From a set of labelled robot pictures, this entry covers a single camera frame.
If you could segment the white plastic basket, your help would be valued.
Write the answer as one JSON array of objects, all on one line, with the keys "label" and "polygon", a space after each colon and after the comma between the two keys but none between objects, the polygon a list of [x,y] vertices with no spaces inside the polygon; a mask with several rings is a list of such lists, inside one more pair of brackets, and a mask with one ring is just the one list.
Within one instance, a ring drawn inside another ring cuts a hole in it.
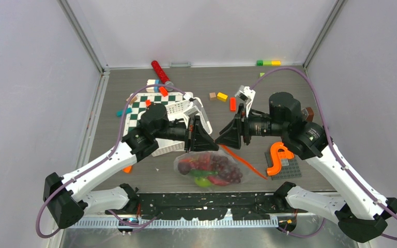
[{"label": "white plastic basket", "polygon": [[[200,107],[202,107],[202,110],[200,113],[198,113],[198,115],[200,115],[201,117],[201,121],[203,122],[204,129],[208,134],[212,134],[212,127],[207,117],[207,114],[204,110],[203,104],[200,98],[198,97],[194,97],[194,98],[195,100],[198,101]],[[169,121],[174,121],[176,119],[186,121],[188,119],[188,116],[184,114],[184,110],[188,108],[188,105],[189,105],[188,100],[182,100],[168,104],[165,108],[167,109],[167,116]],[[172,141],[169,139],[162,139],[162,138],[156,138],[156,141],[158,142],[159,148],[156,149],[151,154],[153,157],[160,156],[169,152],[184,151],[184,145],[185,145],[184,141]]]}]

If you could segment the clear zip top bag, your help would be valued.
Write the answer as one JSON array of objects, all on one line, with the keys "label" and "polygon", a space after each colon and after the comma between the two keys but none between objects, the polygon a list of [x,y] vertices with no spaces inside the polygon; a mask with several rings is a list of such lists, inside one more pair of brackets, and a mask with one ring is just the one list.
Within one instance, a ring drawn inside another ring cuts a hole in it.
[{"label": "clear zip top bag", "polygon": [[196,151],[174,159],[174,171],[201,188],[221,188],[253,179],[266,180],[264,173],[226,146],[217,151]]}]

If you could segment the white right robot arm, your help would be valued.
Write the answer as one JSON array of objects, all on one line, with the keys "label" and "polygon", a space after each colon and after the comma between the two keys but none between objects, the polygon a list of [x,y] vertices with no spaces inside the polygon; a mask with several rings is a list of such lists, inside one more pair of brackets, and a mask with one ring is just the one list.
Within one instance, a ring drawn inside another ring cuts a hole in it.
[{"label": "white right robot arm", "polygon": [[325,129],[304,118],[300,102],[290,93],[272,94],[268,113],[252,109],[254,96],[248,87],[236,94],[242,103],[216,142],[239,149],[253,136],[280,137],[283,145],[316,169],[340,197],[327,197],[285,182],[274,193],[274,205],[279,211],[293,208],[314,213],[337,224],[344,234],[360,243],[381,236],[387,220],[397,213],[397,199],[387,198],[371,187],[337,146],[329,143]]}]

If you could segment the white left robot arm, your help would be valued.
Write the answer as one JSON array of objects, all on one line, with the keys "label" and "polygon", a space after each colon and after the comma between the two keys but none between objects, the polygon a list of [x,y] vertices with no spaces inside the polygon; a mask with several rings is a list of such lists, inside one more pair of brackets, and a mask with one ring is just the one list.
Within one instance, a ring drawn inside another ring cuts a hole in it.
[{"label": "white left robot arm", "polygon": [[131,190],[125,186],[103,191],[94,191],[94,188],[159,149],[159,139],[181,141],[186,152],[217,151],[219,147],[210,137],[207,126],[205,111],[197,99],[190,99],[181,118],[174,120],[169,120],[166,106],[152,103],[137,126],[111,150],[63,176],[48,175],[44,182],[43,208],[48,209],[60,229],[74,225],[92,212],[120,209],[131,214],[138,207]]}]

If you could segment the orange fake carrot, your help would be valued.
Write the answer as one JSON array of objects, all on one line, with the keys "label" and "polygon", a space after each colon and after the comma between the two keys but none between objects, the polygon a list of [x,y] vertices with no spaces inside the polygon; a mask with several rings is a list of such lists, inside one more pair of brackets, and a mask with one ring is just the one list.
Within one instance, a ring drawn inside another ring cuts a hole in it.
[{"label": "orange fake carrot", "polygon": [[227,182],[215,175],[208,176],[207,180],[209,180],[213,185],[222,186],[222,187],[231,184],[230,182]]}]

